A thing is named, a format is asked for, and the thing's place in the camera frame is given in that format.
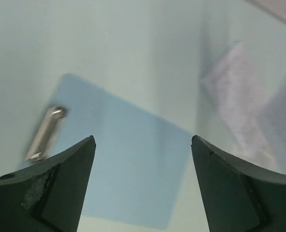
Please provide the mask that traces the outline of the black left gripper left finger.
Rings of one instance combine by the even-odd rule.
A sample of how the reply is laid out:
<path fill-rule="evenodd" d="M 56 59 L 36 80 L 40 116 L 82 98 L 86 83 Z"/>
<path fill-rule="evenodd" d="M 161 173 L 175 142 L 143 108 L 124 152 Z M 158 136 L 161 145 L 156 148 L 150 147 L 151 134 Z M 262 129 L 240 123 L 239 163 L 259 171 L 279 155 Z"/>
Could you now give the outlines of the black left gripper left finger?
<path fill-rule="evenodd" d="M 95 156 L 89 136 L 0 177 L 0 232 L 77 231 Z"/>

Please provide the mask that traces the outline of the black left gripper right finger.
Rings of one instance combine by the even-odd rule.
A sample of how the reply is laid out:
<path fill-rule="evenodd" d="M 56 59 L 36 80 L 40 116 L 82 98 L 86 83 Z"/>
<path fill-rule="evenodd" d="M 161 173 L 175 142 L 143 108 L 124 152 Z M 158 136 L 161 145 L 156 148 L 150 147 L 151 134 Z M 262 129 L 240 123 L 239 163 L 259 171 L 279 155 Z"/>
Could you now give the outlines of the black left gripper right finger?
<path fill-rule="evenodd" d="M 286 175 L 192 137 L 192 156 L 211 232 L 286 232 Z"/>

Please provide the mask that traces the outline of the metal folder clip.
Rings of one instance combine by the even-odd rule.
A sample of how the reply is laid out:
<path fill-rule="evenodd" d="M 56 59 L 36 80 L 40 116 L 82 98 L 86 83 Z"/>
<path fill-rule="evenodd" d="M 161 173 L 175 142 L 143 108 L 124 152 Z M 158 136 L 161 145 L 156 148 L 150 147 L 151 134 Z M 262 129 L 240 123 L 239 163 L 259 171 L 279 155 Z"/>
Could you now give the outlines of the metal folder clip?
<path fill-rule="evenodd" d="M 48 157 L 49 150 L 57 137 L 67 113 L 68 110 L 63 106 L 51 106 L 47 109 L 27 152 L 25 161 L 39 162 Z"/>

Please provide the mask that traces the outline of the blue clipboard folder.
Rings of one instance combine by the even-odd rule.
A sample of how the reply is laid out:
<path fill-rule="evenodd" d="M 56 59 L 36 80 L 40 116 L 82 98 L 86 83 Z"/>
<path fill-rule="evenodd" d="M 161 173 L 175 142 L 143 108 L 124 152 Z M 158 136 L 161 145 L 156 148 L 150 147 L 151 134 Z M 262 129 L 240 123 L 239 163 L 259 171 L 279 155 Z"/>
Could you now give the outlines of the blue clipboard folder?
<path fill-rule="evenodd" d="M 90 135 L 95 139 L 82 214 L 167 228 L 191 134 L 70 73 L 61 77 L 51 104 L 68 109 L 51 155 Z"/>

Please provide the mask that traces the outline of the text paper sheet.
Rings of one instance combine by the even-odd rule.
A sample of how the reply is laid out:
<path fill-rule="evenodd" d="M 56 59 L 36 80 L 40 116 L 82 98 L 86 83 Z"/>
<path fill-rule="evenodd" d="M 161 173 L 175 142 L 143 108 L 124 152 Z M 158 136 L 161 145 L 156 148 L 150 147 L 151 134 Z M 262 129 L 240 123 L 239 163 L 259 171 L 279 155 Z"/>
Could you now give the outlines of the text paper sheet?
<path fill-rule="evenodd" d="M 254 65 L 238 42 L 201 78 L 208 97 L 235 140 L 233 154 L 286 172 L 286 148 L 263 117 L 268 96 Z"/>

